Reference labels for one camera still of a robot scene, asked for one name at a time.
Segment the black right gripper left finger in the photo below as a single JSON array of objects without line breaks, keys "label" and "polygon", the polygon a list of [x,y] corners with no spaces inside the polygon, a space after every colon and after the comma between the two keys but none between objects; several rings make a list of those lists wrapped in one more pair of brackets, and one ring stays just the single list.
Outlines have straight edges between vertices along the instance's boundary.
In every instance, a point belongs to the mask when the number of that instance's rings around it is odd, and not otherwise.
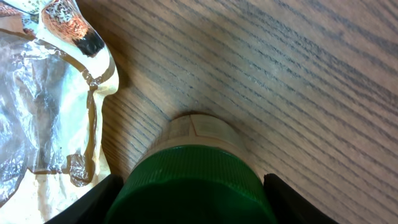
[{"label": "black right gripper left finger", "polygon": [[121,176],[110,174],[75,203],[46,224],[102,223],[124,185]]}]

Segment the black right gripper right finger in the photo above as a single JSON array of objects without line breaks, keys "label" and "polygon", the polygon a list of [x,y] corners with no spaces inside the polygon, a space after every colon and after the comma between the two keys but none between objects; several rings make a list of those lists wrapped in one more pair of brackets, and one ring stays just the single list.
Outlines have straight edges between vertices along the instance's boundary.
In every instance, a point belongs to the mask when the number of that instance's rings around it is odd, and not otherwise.
[{"label": "black right gripper right finger", "polygon": [[264,176],[263,189],[278,223],[337,224],[275,174]]}]

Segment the green lid jar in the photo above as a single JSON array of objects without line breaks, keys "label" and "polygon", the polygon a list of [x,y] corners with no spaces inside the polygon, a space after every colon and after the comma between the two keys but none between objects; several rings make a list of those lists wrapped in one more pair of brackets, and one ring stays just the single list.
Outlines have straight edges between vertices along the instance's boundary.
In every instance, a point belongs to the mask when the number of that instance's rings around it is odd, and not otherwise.
[{"label": "green lid jar", "polygon": [[106,223],[275,223],[237,132],[209,115],[172,120],[133,168]]}]

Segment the brown white snack pouch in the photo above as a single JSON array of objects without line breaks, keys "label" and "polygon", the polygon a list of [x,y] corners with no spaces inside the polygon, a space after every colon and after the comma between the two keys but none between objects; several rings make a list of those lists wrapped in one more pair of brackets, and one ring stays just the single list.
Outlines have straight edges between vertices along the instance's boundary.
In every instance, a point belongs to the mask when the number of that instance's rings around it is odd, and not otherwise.
[{"label": "brown white snack pouch", "polygon": [[118,71],[74,0],[1,1],[1,222],[45,223],[109,173]]}]

